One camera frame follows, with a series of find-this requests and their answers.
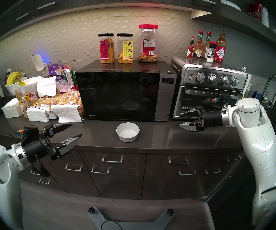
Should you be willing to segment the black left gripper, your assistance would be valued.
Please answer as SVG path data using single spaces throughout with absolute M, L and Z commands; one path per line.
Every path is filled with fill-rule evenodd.
M 67 128 L 71 127 L 70 123 L 58 123 L 49 124 L 44 127 L 43 134 L 37 137 L 28 137 L 27 134 L 23 135 L 22 148 L 25 152 L 26 158 L 30 163 L 37 162 L 37 159 L 42 159 L 46 156 L 51 157 L 52 160 L 61 158 L 69 153 L 69 151 L 77 144 L 82 134 L 76 135 L 74 137 L 67 138 L 61 143 L 56 143 L 54 145 L 55 152 L 53 152 L 52 144 L 50 139 L 55 134 L 60 133 Z

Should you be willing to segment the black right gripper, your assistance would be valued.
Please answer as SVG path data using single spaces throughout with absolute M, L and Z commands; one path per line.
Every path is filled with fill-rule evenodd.
M 203 132 L 209 127 L 222 127 L 222 111 L 215 109 L 203 109 L 196 107 L 183 113 L 185 117 L 199 117 L 202 115 L 202 123 L 199 121 L 188 121 L 179 124 L 179 127 L 191 132 Z

